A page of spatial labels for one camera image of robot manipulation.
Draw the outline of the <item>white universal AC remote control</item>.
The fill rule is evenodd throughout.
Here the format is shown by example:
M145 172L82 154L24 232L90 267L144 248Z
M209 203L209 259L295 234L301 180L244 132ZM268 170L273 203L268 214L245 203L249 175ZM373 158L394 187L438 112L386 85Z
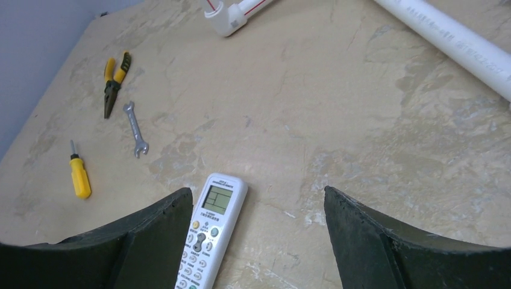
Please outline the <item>white universal AC remote control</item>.
M193 210L175 288L212 288L238 220L248 186L212 173Z

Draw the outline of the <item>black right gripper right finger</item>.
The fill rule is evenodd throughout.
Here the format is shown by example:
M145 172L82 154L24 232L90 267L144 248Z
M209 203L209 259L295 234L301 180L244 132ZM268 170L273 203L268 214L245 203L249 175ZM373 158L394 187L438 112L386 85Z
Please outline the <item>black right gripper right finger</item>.
M327 186L324 211L344 288L509 288L510 249L443 237Z

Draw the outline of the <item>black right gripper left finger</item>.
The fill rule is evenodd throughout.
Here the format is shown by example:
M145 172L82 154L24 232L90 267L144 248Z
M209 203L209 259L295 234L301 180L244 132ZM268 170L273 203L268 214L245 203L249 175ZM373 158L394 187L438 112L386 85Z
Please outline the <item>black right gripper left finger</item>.
M174 288L192 211L184 187L56 244L1 244L1 287Z

